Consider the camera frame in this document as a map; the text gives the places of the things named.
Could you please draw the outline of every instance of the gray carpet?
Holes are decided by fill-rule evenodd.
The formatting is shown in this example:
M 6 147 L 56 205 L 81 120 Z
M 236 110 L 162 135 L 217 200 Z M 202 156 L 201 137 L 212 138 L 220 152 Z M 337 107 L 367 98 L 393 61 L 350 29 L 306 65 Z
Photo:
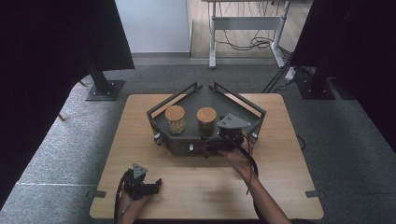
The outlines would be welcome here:
M 90 192 L 99 183 L 130 94 L 175 93 L 193 81 L 258 93 L 277 71 L 274 65 L 220 64 L 209 70 L 204 64 L 106 72 L 107 79 L 126 81 L 116 102 L 85 102 L 92 86 L 85 77 L 87 87 L 77 84 L 70 92 L 61 111 L 65 122 L 54 121 L 0 212 L 0 223 L 112 223 L 90 217 Z M 280 94 L 306 142 L 306 163 L 323 193 L 325 215 L 314 221 L 396 223 L 396 156 L 359 103 L 340 97 L 306 101 L 295 83 Z

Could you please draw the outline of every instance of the standing desk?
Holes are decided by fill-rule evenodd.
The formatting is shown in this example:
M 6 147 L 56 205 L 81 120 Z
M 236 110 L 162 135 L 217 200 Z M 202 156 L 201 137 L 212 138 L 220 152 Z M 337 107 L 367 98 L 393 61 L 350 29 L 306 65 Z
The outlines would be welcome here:
M 241 95 L 266 110 L 253 153 L 260 181 L 289 218 L 322 218 L 319 199 L 305 195 L 315 187 L 282 97 Z M 137 163 L 148 168 L 145 183 L 163 179 L 140 218 L 257 219 L 244 181 L 224 158 L 175 157 L 155 144 L 146 112 L 169 96 L 129 96 L 97 188 L 106 196 L 93 199 L 91 216 L 113 218 L 120 178 Z
M 279 49 L 279 41 L 282 36 L 283 27 L 285 26 L 288 16 L 290 1 L 286 1 L 283 13 L 279 17 L 217 17 L 216 3 L 221 2 L 257 2 L 252 0 L 201 0 L 212 3 L 211 17 L 211 39 L 209 52 L 209 68 L 216 68 L 216 31 L 217 30 L 275 30 L 274 42 L 271 44 L 271 51 L 274 54 L 276 63 L 283 67 L 285 62 L 282 59 L 282 52 Z

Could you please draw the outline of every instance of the desk leg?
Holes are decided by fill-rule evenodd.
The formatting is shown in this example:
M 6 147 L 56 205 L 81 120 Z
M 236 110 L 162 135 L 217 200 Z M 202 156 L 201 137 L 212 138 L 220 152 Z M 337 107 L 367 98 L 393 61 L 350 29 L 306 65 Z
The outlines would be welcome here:
M 216 20 L 216 2 L 212 4 L 212 36 L 210 39 L 210 52 L 209 52 L 209 68 L 216 69 L 216 29 L 215 29 L 215 20 Z
M 285 7 L 283 8 L 283 14 L 281 16 L 282 20 L 280 21 L 279 27 L 276 30 L 274 42 L 271 44 L 271 50 L 274 53 L 274 57 L 279 67 L 285 66 L 285 62 L 283 62 L 282 59 L 283 54 L 282 51 L 280 51 L 278 45 L 279 45 L 280 37 L 282 36 L 283 28 L 285 27 L 286 18 L 288 17 L 289 6 L 290 6 L 290 1 L 286 1 Z

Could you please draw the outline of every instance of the cork lid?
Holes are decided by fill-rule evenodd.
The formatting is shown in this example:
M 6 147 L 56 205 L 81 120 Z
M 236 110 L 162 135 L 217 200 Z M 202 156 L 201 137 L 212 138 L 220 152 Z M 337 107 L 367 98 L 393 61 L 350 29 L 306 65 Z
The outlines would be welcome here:
M 216 119 L 216 110 L 212 107 L 202 107 L 197 112 L 197 118 L 201 122 L 208 123 Z
M 184 109 L 180 105 L 171 105 L 165 110 L 167 119 L 176 121 L 184 117 Z

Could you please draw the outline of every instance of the jar lid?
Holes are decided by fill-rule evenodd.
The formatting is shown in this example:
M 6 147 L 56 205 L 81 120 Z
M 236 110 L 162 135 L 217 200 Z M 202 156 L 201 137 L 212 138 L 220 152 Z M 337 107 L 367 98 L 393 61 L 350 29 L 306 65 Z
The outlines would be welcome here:
M 184 109 L 180 105 L 171 105 L 165 110 L 167 119 L 176 121 L 184 117 Z
M 202 107 L 197 112 L 197 118 L 201 122 L 208 123 L 216 119 L 216 110 L 212 107 Z

